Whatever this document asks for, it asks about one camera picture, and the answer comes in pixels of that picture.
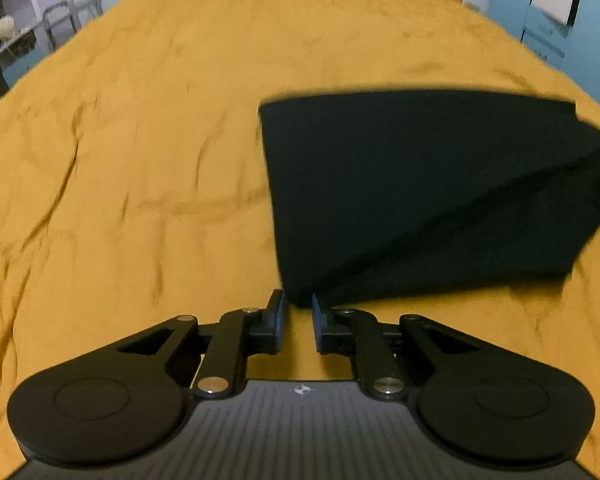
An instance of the black circular disc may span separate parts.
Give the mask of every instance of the black circular disc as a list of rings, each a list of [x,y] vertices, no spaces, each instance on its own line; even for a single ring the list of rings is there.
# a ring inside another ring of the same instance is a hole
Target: black circular disc
[[[69,418],[98,420],[124,410],[129,389],[112,379],[88,377],[65,384],[56,393],[56,408]]]
[[[120,462],[161,443],[184,416],[182,390],[163,372],[79,375],[47,370],[11,396],[11,431],[38,460],[75,466]]]
[[[574,458],[594,418],[591,396],[573,377],[488,354],[453,356],[422,388],[417,411],[444,444],[502,466]]]

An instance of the folded black fabric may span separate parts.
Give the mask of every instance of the folded black fabric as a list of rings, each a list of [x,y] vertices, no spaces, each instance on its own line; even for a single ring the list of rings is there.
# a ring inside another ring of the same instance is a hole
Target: folded black fabric
[[[375,91],[270,102],[260,119],[296,304],[563,279],[600,225],[600,131],[572,103]]]

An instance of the shelf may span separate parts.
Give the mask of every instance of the shelf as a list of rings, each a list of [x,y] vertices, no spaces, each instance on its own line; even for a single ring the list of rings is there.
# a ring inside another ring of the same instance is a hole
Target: shelf
[[[4,54],[11,45],[13,45],[16,41],[22,38],[28,32],[34,30],[37,26],[42,23],[42,20],[36,20],[35,22],[27,25],[27,27],[23,28],[16,36],[14,36],[11,40],[7,41],[0,47],[0,54]]]

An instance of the mustard yellow fabric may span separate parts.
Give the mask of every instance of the mustard yellow fabric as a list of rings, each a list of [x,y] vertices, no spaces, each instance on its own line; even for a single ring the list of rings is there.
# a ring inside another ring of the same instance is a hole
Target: mustard yellow fabric
[[[460,0],[123,0],[0,101],[0,479],[6,420],[33,373],[177,314],[213,322],[279,286],[257,107],[288,92],[481,88],[600,106]],[[364,305],[417,312],[559,367],[597,409],[580,454],[600,478],[600,229],[562,288]],[[250,375],[343,377],[307,314]]]

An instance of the logo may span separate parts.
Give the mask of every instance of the logo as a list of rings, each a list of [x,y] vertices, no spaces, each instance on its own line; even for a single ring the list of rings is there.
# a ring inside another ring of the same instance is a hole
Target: logo
[[[306,386],[305,384],[300,384],[300,386],[296,386],[294,388],[294,393],[298,394],[299,396],[305,396],[308,395],[312,392],[313,390],[311,388],[309,388],[308,386]]]

